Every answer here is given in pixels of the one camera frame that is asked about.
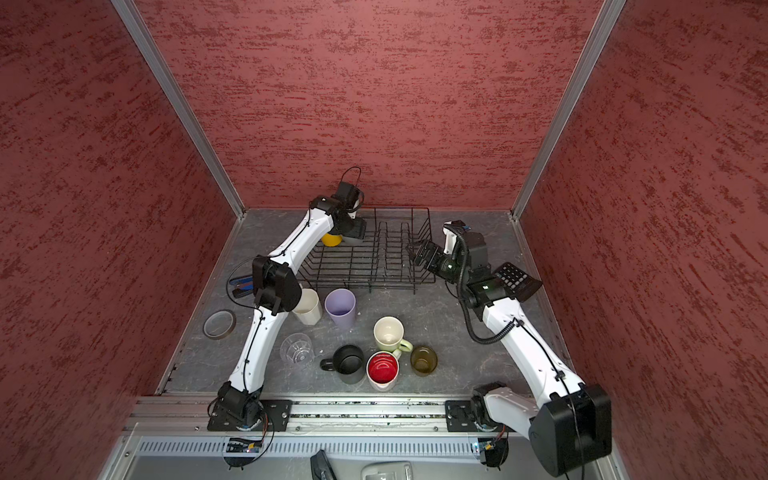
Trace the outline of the yellow mug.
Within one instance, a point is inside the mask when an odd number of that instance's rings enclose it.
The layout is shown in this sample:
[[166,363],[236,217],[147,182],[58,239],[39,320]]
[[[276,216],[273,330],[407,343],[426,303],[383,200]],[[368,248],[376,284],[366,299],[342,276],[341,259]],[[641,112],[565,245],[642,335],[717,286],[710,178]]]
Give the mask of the yellow mug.
[[325,247],[333,248],[342,244],[343,237],[336,234],[325,234],[321,238],[321,242]]

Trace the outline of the pale green mug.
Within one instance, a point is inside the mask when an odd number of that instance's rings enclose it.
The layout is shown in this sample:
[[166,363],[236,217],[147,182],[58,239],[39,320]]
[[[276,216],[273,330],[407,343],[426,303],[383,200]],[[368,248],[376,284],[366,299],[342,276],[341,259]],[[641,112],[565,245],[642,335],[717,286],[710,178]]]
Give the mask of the pale green mug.
[[385,316],[380,318],[374,325],[373,334],[378,348],[382,351],[413,351],[414,346],[404,338],[404,326],[396,317]]

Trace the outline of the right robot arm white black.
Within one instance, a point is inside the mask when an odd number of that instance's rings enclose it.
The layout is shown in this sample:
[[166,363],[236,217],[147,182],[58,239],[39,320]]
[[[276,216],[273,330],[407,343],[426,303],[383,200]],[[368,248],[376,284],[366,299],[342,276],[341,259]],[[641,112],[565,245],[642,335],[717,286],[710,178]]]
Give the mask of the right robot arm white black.
[[566,475],[613,450],[612,405],[598,384],[588,385],[547,344],[522,308],[542,286],[511,262],[492,267],[482,234],[455,220],[444,224],[445,244],[409,248],[413,263],[452,284],[469,337],[501,344],[531,391],[525,398],[501,384],[477,389],[471,404],[481,426],[503,425],[523,435],[542,467]]

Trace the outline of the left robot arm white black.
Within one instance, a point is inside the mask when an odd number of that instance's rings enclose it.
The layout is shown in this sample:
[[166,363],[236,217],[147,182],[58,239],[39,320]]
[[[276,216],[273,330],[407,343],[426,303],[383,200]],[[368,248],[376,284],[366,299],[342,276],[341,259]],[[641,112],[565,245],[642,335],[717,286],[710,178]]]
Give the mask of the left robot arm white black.
[[209,431],[263,429],[269,420],[260,401],[266,368],[278,333],[302,296],[299,267],[326,234],[344,234],[355,226],[364,194],[356,182],[341,180],[336,192],[313,199],[301,223],[267,255],[251,263],[253,320],[229,379],[208,406]]

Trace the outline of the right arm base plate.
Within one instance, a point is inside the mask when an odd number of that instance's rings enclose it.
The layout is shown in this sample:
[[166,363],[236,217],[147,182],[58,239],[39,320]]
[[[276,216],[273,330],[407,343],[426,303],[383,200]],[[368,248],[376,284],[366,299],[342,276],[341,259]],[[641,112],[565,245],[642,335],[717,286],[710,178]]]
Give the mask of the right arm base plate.
[[503,427],[526,435],[530,426],[526,411],[512,402],[487,397],[445,402],[449,432],[500,433]]

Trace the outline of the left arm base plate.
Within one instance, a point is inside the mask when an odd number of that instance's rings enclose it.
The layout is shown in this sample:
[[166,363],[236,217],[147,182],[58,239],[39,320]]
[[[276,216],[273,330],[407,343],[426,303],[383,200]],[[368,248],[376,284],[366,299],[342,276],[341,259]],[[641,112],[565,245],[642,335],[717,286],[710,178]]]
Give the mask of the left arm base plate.
[[284,432],[290,418],[293,402],[286,399],[261,400],[257,403],[255,420],[239,420],[233,414],[214,400],[208,409],[208,424],[210,432]]

